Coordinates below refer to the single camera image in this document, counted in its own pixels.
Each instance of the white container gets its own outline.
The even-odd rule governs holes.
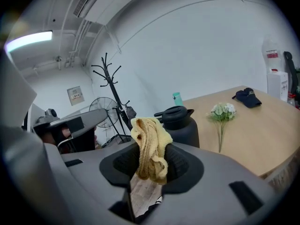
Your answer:
[[[267,73],[272,69],[284,71],[282,56],[277,43],[275,43],[271,35],[266,35],[262,44],[262,55],[266,63]]]
[[[285,72],[272,71],[267,74],[268,94],[287,102],[288,76]]]

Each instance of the red label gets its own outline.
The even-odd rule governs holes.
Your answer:
[[[278,58],[278,53],[267,54],[268,58]]]

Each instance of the standing fan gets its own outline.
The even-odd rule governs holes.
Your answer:
[[[103,108],[106,110],[107,118],[103,122],[99,123],[97,125],[97,127],[109,128],[109,127],[113,126],[113,128],[116,130],[118,136],[124,143],[123,138],[121,137],[117,128],[114,125],[118,121],[118,119],[120,119],[120,116],[117,112],[117,108],[118,108],[117,103],[109,97],[99,97],[91,103],[89,111],[93,111],[93,110],[100,109],[100,108]],[[124,127],[122,125],[121,120],[120,120],[120,123],[121,123],[122,129],[123,129],[124,135],[125,135]]]

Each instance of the white box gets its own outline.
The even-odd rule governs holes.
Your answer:
[[[267,74],[268,94],[287,102],[288,76],[285,72],[272,71]]]

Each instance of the coat rack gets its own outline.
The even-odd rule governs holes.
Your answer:
[[[107,57],[107,52],[105,53],[105,60],[103,59],[103,57],[101,57],[101,60],[102,60],[102,64],[103,64],[103,67],[102,66],[99,66],[99,65],[91,65],[92,67],[99,67],[99,68],[102,68],[102,70],[104,71],[104,76],[98,72],[96,72],[95,70],[93,70],[93,73],[96,73],[98,75],[100,75],[101,77],[104,78],[105,81],[107,81],[107,85],[101,85],[100,87],[106,87],[106,86],[110,86],[111,87],[111,90],[112,90],[112,94],[114,96],[114,98],[116,99],[116,102],[118,104],[118,107],[116,107],[116,112],[117,112],[117,115],[118,117],[120,118],[120,115],[123,119],[123,121],[125,122],[126,126],[128,127],[129,130],[132,129],[132,126],[130,124],[130,121],[129,121],[129,118],[126,114],[126,112],[124,111],[123,106],[127,107],[127,104],[130,102],[130,100],[128,102],[126,102],[125,104],[122,104],[121,101],[120,101],[120,98],[119,98],[119,95],[114,87],[114,84],[118,83],[118,82],[114,82],[113,81],[113,76],[116,74],[116,72],[122,67],[122,66],[119,66],[117,68],[117,70],[112,74],[112,77],[110,77],[109,75],[109,72],[108,72],[108,66],[111,65],[110,64],[106,64],[106,57]]]

